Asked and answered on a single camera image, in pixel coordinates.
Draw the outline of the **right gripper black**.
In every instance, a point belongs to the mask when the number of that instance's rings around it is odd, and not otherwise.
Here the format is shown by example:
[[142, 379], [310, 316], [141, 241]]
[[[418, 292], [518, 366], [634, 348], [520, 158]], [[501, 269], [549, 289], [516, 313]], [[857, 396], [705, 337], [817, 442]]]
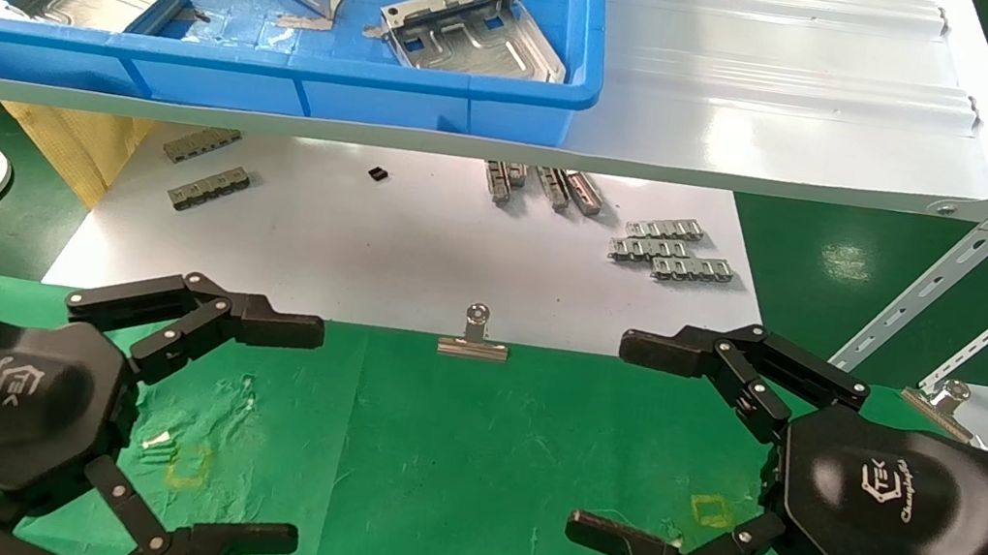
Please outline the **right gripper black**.
[[[689, 325], [668, 338], [629, 329], [620, 358], [708, 380], [758, 442], [780, 444], [767, 504], [775, 514], [683, 553], [575, 510], [572, 543], [604, 555], [988, 555], [988, 451], [859, 416], [866, 383], [782, 335], [759, 324], [727, 333]], [[770, 385], [819, 411], [790, 421]]]

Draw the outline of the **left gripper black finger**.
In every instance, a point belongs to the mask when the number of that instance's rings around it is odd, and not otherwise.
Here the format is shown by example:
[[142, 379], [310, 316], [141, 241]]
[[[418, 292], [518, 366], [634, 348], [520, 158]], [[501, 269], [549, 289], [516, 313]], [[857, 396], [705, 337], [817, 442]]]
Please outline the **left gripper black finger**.
[[225, 291], [206, 275], [168, 275], [67, 295], [68, 318], [100, 331], [158, 324], [131, 346], [128, 361], [142, 383], [156, 385], [230, 341], [246, 347], [317, 349], [320, 317], [282, 314], [266, 296]]

